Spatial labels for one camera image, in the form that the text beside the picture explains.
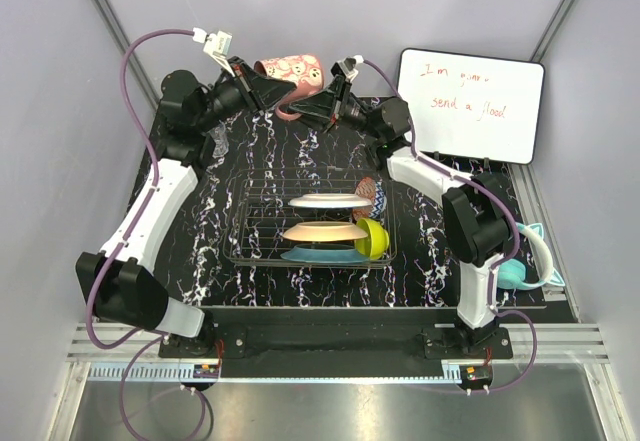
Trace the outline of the orange bird plate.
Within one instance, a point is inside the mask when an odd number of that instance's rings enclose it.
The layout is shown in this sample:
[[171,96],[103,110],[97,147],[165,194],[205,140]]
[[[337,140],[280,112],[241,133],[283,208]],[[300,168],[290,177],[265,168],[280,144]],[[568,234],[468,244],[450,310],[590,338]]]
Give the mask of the orange bird plate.
[[367,233],[350,222],[309,221],[296,224],[282,236],[290,241],[318,243],[359,240],[366,238]]

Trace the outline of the red patterned blue zigzag bowl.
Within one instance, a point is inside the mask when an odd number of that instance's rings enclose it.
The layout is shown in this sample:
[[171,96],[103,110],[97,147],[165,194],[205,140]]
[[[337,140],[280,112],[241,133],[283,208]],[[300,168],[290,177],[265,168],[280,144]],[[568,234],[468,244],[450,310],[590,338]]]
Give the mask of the red patterned blue zigzag bowl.
[[379,219],[386,210],[387,197],[381,181],[365,177],[356,186],[355,194],[370,201],[369,206],[352,210],[355,221],[361,218]]

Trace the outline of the white watermelon pattern plate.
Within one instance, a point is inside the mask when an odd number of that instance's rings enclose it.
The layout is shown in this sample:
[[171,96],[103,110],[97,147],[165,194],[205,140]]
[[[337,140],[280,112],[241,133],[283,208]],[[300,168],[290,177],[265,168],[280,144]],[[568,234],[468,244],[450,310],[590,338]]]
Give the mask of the white watermelon pattern plate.
[[370,208],[373,203],[354,193],[306,193],[289,201],[292,207],[306,209]]

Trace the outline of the lime green bowl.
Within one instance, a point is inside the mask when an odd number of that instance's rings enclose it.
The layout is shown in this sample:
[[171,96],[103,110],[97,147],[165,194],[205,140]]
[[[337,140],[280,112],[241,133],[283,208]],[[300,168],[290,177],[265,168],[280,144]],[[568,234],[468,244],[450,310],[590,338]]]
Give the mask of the lime green bowl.
[[390,247],[388,231],[370,218],[360,218],[356,226],[366,233],[366,237],[354,241],[355,249],[371,260],[380,259]]

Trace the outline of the teal scalloped plate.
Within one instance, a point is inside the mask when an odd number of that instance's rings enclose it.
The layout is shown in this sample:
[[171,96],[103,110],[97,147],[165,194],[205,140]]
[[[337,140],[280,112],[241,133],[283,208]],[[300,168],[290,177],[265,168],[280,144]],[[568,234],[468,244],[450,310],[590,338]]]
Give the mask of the teal scalloped plate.
[[297,245],[283,253],[281,258],[290,262],[319,265],[361,264],[369,261],[367,256],[353,246],[320,243]]

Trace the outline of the teal headphones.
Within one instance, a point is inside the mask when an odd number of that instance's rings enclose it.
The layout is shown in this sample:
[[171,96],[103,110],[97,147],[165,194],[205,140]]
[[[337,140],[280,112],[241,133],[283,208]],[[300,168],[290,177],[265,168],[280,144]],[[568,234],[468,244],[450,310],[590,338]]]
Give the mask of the teal headphones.
[[497,287],[502,290],[532,291],[544,286],[564,288],[566,283],[555,268],[553,256],[545,242],[545,230],[541,223],[517,223],[519,234],[529,245],[527,263],[519,259],[506,261],[499,267]]

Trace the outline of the pink mug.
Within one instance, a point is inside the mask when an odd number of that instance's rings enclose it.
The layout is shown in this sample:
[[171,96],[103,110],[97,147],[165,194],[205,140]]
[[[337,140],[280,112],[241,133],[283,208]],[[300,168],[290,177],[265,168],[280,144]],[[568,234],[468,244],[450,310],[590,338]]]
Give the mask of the pink mug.
[[317,94],[324,89],[323,67],[318,58],[311,54],[259,60],[254,63],[254,69],[267,77],[289,81],[296,85],[296,89],[274,108],[274,113],[284,121],[295,121],[300,117],[300,114],[286,112],[285,105]]

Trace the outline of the clear drinking glass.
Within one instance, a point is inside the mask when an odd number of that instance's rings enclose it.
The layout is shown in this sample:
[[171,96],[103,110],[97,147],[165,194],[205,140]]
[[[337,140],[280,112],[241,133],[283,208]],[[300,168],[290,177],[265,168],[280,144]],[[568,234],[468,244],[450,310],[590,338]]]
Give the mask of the clear drinking glass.
[[211,130],[209,134],[214,142],[212,156],[214,158],[225,157],[230,149],[226,126],[220,124]]

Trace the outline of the black marble pattern mat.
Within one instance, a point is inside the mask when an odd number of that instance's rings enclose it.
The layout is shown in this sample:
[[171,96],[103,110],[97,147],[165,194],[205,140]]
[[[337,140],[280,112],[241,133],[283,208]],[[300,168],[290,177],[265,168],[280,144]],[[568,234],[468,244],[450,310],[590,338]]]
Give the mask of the black marble pattern mat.
[[318,134],[270,113],[225,120],[229,152],[212,158],[160,247],[154,273],[170,295],[197,306],[453,306],[459,265],[437,204],[394,185],[396,236],[370,268],[240,266],[224,253],[233,184],[244,169],[335,166],[368,169],[366,137],[347,129]]

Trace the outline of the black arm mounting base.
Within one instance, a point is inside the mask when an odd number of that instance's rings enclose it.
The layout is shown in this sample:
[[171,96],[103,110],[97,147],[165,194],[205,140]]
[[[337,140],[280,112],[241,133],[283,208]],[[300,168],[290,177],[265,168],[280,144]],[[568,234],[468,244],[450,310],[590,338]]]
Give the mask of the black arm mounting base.
[[506,328],[497,321],[467,328],[453,308],[207,307],[205,331],[200,341],[171,337],[160,356],[400,352],[434,360],[513,358]]

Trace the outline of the white whiteboard with red writing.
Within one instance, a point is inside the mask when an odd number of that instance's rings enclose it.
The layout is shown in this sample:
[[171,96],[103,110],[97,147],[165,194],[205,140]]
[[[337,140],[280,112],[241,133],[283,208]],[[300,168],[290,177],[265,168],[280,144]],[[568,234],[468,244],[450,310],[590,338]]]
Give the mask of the white whiteboard with red writing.
[[526,165],[544,80],[540,63],[407,48],[397,90],[419,151]]

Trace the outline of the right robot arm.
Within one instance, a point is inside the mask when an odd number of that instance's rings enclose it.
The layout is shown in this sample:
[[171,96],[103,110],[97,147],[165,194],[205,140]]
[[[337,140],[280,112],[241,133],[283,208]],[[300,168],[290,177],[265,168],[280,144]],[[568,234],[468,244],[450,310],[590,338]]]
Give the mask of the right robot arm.
[[486,175],[468,177],[420,154],[406,138],[413,130],[408,104],[391,97],[369,107],[352,93],[343,75],[316,94],[286,103],[285,109],[316,131],[339,126],[372,137],[371,165],[438,203],[447,245],[460,269],[454,326],[443,342],[463,356],[480,355],[499,327],[497,269],[519,243],[513,215],[494,193],[493,182]]

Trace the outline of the black wire dish rack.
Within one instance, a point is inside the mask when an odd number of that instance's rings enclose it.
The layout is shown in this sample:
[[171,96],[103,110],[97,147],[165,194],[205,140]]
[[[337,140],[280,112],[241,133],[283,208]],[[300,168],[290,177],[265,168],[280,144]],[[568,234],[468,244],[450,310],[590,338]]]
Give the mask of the black wire dish rack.
[[354,194],[365,179],[373,180],[376,198],[385,201],[371,207],[370,217],[378,221],[394,241],[396,215],[394,185],[371,170],[335,166],[244,169],[233,184],[224,242],[225,256],[240,266],[293,267],[281,255],[297,243],[283,237],[300,222],[355,222],[353,210],[294,207],[289,202],[305,194]]

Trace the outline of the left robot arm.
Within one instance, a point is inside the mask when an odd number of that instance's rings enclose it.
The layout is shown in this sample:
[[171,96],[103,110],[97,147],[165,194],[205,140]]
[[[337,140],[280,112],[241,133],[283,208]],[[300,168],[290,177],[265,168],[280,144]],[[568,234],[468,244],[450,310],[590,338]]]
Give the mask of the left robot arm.
[[204,325],[201,309],[172,298],[154,276],[160,247],[205,174],[215,149],[211,131],[238,113],[269,110],[297,88],[237,57],[229,64],[212,85],[186,70],[163,79],[156,112],[163,131],[147,180],[100,251],[84,252],[76,262],[88,320],[180,336],[181,345],[196,357],[214,349],[216,333]]

